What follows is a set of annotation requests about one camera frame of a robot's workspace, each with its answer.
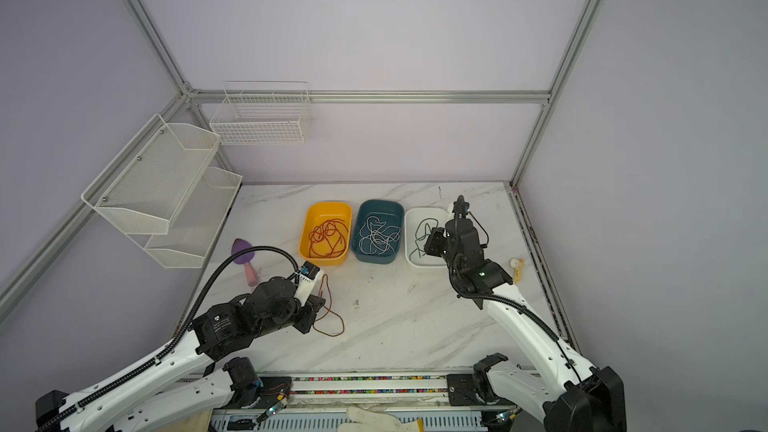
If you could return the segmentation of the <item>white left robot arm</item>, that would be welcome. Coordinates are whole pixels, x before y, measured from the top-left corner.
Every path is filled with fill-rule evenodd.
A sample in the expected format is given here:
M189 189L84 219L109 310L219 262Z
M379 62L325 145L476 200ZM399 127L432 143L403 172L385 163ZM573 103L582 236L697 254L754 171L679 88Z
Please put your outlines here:
M292 268L287 277L273 277L246 294L200 308L209 291L236 259L251 252L285 258ZM103 431L130 408L187 373L247 349L266 335L293 327L308 333L325 300L313 293L324 271L306 261L300 265L287 251L268 245L247 247L231 254L202 286L179 328L168 342L122 371L79 392L58 390L36 404L39 431Z

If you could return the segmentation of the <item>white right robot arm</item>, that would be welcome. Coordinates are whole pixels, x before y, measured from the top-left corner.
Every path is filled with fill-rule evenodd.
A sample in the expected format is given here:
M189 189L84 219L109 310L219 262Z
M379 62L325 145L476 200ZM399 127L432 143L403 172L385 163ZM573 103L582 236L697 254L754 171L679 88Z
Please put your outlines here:
M493 318L534 368L520 371L500 353L476 363L476 387L485 401L510 401L547 431L627 429L619 375L583 357L527 305L513 277L485 257L471 220L457 216L432 229L424 249L445 261L457 296Z

